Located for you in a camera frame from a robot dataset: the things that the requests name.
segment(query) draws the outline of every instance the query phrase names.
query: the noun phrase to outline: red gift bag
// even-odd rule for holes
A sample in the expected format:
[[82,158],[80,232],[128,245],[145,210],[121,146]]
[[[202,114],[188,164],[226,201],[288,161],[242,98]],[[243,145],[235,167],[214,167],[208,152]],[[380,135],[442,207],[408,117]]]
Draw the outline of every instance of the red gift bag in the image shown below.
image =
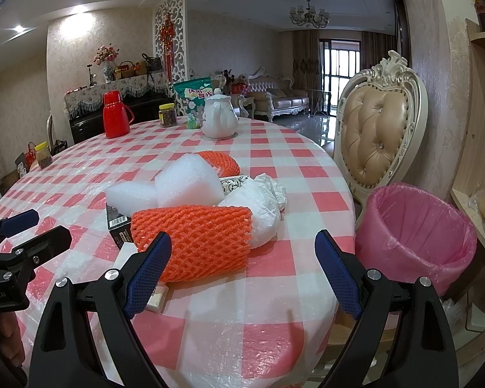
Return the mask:
[[27,171],[29,171],[31,164],[33,164],[34,161],[36,160],[36,150],[34,149],[35,147],[36,147],[36,144],[34,144],[33,142],[30,142],[27,145],[27,153],[25,154]]

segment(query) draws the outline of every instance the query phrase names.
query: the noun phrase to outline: red checkered tablecloth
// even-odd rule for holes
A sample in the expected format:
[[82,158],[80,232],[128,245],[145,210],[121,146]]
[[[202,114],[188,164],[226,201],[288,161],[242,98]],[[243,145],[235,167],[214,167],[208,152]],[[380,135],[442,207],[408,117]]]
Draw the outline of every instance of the red checkered tablecloth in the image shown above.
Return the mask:
[[[314,254],[314,237],[327,229],[354,252],[354,208],[334,161],[311,140],[280,126],[240,119],[236,137],[208,140],[184,125],[136,124],[128,135],[96,136],[34,168],[0,200],[0,218],[34,208],[37,227],[7,240],[2,251],[57,225],[72,234],[69,251],[39,267],[29,284],[30,307],[18,312],[30,361],[38,323],[55,280],[97,279],[118,249],[106,226],[104,189],[122,180],[151,181],[185,153],[217,150],[232,156],[241,174],[261,173],[287,190],[275,240],[248,255],[238,274],[169,284],[162,314],[145,311],[133,326],[169,386],[281,387],[302,384],[329,337],[337,302]],[[97,317],[92,318],[99,345]],[[117,379],[100,348],[108,375]]]

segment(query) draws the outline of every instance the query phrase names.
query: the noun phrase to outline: pink trash bin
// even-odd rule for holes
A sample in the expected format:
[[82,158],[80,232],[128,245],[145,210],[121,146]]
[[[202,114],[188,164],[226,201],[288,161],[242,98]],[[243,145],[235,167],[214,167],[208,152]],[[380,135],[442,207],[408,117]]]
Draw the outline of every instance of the pink trash bin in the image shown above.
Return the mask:
[[356,235],[356,255],[367,269],[413,283],[427,276],[439,295],[471,263],[471,220],[434,195],[408,184],[376,189]]

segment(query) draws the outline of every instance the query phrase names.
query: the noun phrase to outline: window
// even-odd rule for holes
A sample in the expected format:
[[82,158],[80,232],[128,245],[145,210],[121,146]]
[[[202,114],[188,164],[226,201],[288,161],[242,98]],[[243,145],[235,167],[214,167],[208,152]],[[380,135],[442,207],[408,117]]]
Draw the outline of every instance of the window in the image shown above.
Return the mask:
[[324,111],[336,116],[343,89],[350,78],[361,71],[361,43],[323,39],[319,43],[322,60],[322,86],[325,93]]

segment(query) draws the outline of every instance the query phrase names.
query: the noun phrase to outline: green snack bag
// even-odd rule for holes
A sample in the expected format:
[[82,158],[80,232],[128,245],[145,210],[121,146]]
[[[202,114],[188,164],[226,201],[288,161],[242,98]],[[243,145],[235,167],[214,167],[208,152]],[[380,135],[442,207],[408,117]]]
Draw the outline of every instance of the green snack bag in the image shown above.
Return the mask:
[[187,128],[199,128],[199,111],[203,111],[205,98],[213,95],[212,80],[210,77],[203,77],[202,79],[175,83],[173,86],[174,91],[187,111],[187,116],[189,117]]

